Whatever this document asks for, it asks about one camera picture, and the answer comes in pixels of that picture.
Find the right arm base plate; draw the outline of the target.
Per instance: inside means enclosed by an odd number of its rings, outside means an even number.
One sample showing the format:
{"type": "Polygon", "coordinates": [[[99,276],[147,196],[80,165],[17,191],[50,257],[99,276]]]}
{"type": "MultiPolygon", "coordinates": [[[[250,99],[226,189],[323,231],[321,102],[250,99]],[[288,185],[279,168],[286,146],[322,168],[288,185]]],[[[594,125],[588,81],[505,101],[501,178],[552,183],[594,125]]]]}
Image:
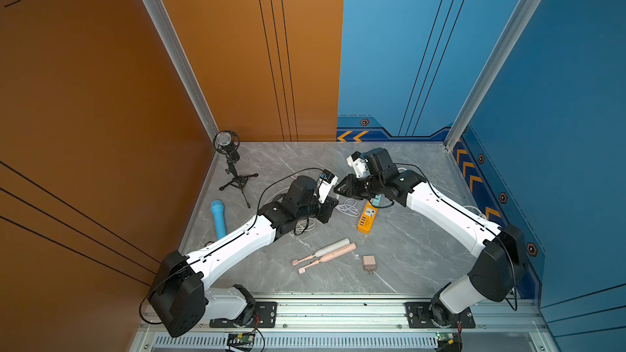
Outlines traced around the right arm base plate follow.
{"type": "Polygon", "coordinates": [[[450,315],[446,324],[440,324],[430,310],[430,303],[425,301],[409,301],[404,304],[405,314],[411,329],[475,329],[473,313],[466,308],[460,314],[450,315]]]}

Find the orange power strip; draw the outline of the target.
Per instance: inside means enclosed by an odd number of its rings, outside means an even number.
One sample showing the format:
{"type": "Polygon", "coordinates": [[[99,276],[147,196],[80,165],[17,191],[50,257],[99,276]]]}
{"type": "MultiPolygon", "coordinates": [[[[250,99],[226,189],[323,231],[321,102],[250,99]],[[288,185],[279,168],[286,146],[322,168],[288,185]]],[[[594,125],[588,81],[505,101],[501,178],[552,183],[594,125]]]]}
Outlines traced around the orange power strip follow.
{"type": "Polygon", "coordinates": [[[378,208],[372,205],[369,201],[367,201],[357,223],[357,231],[368,235],[372,230],[373,223],[377,214],[378,208]]]}

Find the teal charger adapter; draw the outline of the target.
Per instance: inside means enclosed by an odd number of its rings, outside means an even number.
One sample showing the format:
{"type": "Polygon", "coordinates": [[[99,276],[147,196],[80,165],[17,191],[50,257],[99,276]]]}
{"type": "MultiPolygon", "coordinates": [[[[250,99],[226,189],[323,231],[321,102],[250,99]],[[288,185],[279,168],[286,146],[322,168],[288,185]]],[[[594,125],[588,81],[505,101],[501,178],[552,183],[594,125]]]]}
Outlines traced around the teal charger adapter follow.
{"type": "Polygon", "coordinates": [[[375,207],[375,208],[380,208],[382,199],[383,199],[383,195],[382,194],[376,195],[373,198],[373,200],[371,200],[372,206],[375,207]]]}

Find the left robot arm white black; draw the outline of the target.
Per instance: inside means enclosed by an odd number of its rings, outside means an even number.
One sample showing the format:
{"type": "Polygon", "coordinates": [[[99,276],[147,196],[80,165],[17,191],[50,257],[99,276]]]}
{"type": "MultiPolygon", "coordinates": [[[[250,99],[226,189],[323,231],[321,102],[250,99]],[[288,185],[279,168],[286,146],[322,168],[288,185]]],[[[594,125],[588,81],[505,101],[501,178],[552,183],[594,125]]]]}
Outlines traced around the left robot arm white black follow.
{"type": "Polygon", "coordinates": [[[205,320],[226,319],[236,326],[256,324],[257,302],[242,285],[216,288],[226,271],[294,231],[298,222],[327,223],[338,204],[331,197],[335,174],[325,170],[319,179],[298,176],[279,200],[268,202],[243,226],[215,243],[189,254],[166,255],[146,299],[171,337],[181,337],[205,320]]]}

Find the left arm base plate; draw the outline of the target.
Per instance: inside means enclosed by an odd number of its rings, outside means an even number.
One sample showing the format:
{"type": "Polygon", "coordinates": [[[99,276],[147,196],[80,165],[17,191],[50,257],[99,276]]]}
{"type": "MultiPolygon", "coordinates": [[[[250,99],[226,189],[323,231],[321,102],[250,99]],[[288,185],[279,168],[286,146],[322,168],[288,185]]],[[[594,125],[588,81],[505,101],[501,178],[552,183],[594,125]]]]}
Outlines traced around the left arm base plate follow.
{"type": "Polygon", "coordinates": [[[276,325],[278,304],[276,301],[256,301],[248,304],[236,319],[212,319],[212,329],[256,328],[273,329],[276,325]]]}

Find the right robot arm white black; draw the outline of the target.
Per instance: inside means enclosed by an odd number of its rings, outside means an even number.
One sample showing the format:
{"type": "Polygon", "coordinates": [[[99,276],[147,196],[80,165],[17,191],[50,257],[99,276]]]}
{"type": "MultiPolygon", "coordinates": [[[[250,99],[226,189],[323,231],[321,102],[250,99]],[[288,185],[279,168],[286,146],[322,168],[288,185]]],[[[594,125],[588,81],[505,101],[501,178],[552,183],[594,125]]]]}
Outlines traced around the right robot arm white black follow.
{"type": "Polygon", "coordinates": [[[481,301],[502,302],[518,296],[518,283],[530,268],[519,228],[502,227],[467,210],[443,195],[413,164],[399,170],[385,148],[355,152],[347,164],[353,171],[335,187],[337,194],[356,200],[386,197],[426,216],[474,256],[470,271],[431,299],[428,311],[436,327],[457,325],[461,313],[481,301]]]}

